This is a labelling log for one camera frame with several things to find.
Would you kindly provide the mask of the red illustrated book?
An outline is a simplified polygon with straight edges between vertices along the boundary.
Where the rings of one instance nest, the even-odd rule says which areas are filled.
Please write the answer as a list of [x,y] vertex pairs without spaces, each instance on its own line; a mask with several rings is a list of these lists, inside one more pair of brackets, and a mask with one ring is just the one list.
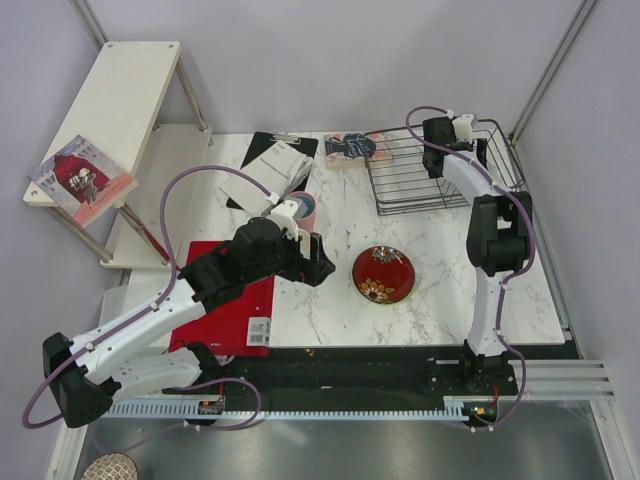
[[138,186],[132,174],[81,135],[45,159],[29,178],[82,227]]

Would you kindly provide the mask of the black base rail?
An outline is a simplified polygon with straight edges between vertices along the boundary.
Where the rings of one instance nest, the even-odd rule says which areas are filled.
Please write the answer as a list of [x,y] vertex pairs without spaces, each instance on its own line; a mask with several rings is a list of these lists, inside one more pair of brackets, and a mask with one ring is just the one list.
[[465,347],[272,348],[266,357],[223,365],[192,343],[199,393],[220,392],[233,406],[439,407],[447,396],[513,396],[509,356],[473,359]]

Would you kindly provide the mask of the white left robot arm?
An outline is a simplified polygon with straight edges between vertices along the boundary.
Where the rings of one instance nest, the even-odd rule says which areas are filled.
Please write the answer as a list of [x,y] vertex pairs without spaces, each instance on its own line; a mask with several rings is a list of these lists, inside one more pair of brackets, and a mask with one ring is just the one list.
[[321,235],[293,234],[269,218],[254,218],[129,313],[74,338],[60,332],[49,336],[42,344],[44,385],[69,428],[88,425],[115,402],[148,391],[211,392],[220,371],[199,359],[194,347],[135,356],[172,330],[241,298],[256,282],[279,276],[317,287],[334,271]]

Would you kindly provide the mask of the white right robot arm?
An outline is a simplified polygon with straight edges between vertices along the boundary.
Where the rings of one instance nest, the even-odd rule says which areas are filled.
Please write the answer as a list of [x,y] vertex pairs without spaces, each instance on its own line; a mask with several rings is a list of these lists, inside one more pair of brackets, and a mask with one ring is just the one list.
[[503,317],[509,283],[535,258],[532,200],[490,172],[485,148],[473,143],[474,122],[471,114],[430,118],[422,122],[420,140],[429,176],[445,179],[471,206],[466,251],[476,272],[476,296],[466,344],[477,357],[497,357],[507,350]]

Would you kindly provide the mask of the patterned round object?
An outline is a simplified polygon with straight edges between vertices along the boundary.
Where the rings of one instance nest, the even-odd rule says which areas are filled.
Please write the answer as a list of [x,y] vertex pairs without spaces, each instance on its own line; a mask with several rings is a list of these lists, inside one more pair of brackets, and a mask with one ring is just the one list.
[[124,453],[109,453],[95,459],[84,471],[82,480],[138,480],[133,459]]

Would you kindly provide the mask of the white paper booklet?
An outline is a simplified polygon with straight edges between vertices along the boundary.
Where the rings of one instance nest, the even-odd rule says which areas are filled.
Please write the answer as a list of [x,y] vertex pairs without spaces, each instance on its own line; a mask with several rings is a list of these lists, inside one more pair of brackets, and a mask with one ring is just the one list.
[[241,209],[253,217],[259,217],[273,205],[269,199],[280,199],[307,158],[306,154],[298,152],[289,144],[278,141],[240,170],[264,186],[267,193],[237,176],[231,176],[220,188]]

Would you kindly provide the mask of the red folder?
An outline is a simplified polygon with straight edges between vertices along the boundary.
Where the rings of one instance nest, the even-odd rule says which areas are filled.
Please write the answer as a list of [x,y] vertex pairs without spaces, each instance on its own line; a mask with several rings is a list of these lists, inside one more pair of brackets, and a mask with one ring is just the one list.
[[177,326],[169,350],[202,343],[217,356],[268,356],[274,284],[273,277],[253,283],[240,298]]

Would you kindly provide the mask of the pink plastic cup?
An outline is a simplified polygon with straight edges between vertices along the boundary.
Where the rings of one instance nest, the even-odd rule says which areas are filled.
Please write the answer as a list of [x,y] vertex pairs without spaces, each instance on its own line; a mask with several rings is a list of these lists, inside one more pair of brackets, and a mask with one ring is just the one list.
[[306,191],[295,191],[286,197],[287,200],[298,204],[298,209],[294,215],[300,229],[312,233],[315,227],[316,200],[315,197]]

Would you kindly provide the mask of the black clipboard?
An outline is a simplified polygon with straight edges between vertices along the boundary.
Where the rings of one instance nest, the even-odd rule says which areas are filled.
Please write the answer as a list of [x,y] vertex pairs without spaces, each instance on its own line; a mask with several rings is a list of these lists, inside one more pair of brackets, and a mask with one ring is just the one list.
[[249,144],[240,172],[257,181],[268,190],[244,178],[231,175],[220,187],[227,196],[226,207],[244,210],[253,217],[260,216],[279,200],[298,172],[301,162],[314,159],[319,141],[307,137],[288,137],[267,132],[256,132]]

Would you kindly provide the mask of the white wooden shelf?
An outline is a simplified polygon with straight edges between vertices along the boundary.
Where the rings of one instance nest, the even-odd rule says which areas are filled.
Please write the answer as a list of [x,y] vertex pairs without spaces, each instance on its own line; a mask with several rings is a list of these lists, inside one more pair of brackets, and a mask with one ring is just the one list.
[[[106,268],[167,269],[161,223],[167,225],[175,256],[186,256],[195,178],[172,188],[165,218],[159,216],[159,204],[172,178],[202,165],[213,139],[181,53],[177,41],[106,43],[47,151],[53,155],[80,134],[136,177],[137,187],[115,206],[117,216],[106,242],[97,241],[36,184],[24,193],[26,204],[51,213],[89,245]],[[195,123],[158,120],[173,77],[180,80]]]

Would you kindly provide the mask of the green plate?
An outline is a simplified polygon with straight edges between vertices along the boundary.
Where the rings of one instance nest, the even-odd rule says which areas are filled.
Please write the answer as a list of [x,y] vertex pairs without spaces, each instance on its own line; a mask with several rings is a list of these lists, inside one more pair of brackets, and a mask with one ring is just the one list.
[[383,307],[397,307],[399,305],[403,305],[407,303],[411,299],[411,295],[408,295],[401,299],[382,299],[382,298],[370,298],[368,296],[363,297],[366,301],[368,301],[372,305],[378,305]]

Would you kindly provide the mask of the blue pink book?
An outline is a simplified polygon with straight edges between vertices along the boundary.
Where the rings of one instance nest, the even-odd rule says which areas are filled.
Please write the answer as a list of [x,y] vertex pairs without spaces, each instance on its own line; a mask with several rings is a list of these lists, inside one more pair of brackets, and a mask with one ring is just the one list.
[[325,163],[329,170],[386,167],[393,163],[385,133],[335,133],[324,137]]

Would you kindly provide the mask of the red floral bowl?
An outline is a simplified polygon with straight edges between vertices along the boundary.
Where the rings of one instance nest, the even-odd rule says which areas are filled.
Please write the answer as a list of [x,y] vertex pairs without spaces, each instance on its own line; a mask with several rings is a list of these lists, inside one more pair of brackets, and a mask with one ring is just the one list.
[[416,271],[401,250],[377,245],[363,250],[356,257],[351,279],[363,297],[395,300],[411,293]]

